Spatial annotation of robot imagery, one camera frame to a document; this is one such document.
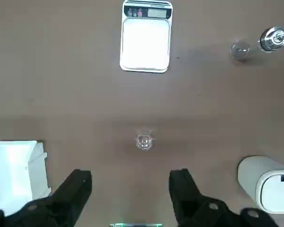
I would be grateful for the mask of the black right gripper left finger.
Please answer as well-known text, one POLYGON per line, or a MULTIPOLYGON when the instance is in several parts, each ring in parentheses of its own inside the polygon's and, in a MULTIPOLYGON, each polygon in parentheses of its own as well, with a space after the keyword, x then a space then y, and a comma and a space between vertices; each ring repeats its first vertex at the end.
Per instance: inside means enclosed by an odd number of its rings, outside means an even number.
POLYGON ((9 216, 0 210, 0 227, 73 227, 91 193, 91 171, 75 169, 52 195, 30 201, 9 216))

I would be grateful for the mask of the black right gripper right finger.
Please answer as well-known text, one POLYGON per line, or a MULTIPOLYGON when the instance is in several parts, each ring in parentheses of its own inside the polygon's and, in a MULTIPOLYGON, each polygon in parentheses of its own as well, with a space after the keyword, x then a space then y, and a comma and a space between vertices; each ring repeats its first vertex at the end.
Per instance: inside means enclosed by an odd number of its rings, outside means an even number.
POLYGON ((188 169, 169 173, 169 194, 179 227, 276 227, 268 213, 256 208, 232 212, 222 200, 201 194, 188 169))

